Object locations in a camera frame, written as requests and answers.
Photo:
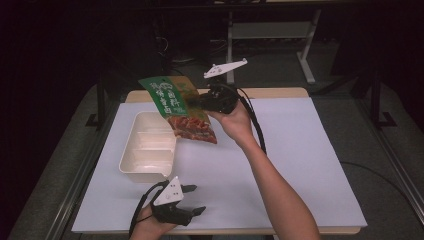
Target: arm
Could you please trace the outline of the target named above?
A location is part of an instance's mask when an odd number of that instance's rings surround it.
[[[252,133],[246,109],[238,102],[232,113],[207,112],[245,153],[271,224],[280,239],[320,239],[315,220],[300,196],[280,175]]]

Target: green plastic bag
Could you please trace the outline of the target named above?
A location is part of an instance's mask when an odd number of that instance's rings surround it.
[[[139,80],[176,137],[217,143],[209,117],[199,107],[199,92],[185,76],[158,76]]]

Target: hand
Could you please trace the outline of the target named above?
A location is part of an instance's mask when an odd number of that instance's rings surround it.
[[[225,133],[232,138],[239,146],[245,142],[255,140],[252,132],[252,125],[246,108],[240,102],[230,114],[205,111],[209,116],[218,120]]]
[[[150,204],[141,209],[137,220],[144,218],[146,219],[135,225],[130,238],[131,240],[156,240],[177,226],[172,223],[159,222],[154,216],[152,216]]]

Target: white table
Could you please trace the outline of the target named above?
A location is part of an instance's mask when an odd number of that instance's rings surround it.
[[[260,94],[253,96],[284,93],[284,89],[259,90]],[[313,102],[304,90],[292,90],[298,92],[288,96],[301,93],[301,97],[252,99],[268,156],[308,205],[322,234],[357,233],[367,223]],[[127,232],[142,194],[152,186],[133,183],[119,171],[134,117],[139,112],[157,111],[152,102],[137,103],[136,99],[141,98],[129,96],[132,103],[119,107],[74,232]],[[206,206],[206,210],[187,227],[179,226],[169,233],[274,234],[243,152],[213,119],[212,126],[217,145],[178,139],[173,173],[182,184],[198,186],[186,193],[178,206]]]

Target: plastic tray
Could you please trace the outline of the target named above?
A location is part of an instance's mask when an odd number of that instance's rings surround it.
[[[176,137],[159,112],[137,114],[119,164],[133,182],[153,183],[172,173]]]

